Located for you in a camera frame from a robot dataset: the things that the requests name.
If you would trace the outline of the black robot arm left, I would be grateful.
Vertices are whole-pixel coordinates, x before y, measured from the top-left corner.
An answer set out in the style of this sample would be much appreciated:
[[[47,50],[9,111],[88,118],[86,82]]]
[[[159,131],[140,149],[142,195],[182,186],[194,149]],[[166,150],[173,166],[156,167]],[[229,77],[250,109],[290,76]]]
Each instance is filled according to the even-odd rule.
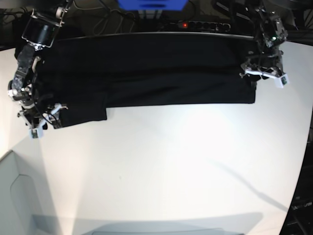
[[[242,78],[257,82],[271,79],[276,87],[289,84],[283,70],[281,44],[287,40],[287,30],[274,11],[267,11],[262,0],[215,0],[213,6],[231,20],[231,32],[251,36],[256,43],[241,64]]]

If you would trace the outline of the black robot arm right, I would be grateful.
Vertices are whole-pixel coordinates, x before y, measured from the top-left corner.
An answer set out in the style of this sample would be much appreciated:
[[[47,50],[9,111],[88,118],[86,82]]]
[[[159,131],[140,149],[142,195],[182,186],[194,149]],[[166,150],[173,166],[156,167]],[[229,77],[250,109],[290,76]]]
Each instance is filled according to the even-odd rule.
[[[34,8],[22,34],[27,43],[17,57],[18,66],[8,84],[7,94],[21,106],[18,116],[24,119],[33,139],[41,138],[48,124],[55,129],[62,126],[59,112],[67,106],[61,103],[44,104],[43,100],[50,96],[40,96],[36,89],[36,66],[44,63],[39,52],[52,47],[71,5],[72,1],[61,0],[43,10]]]

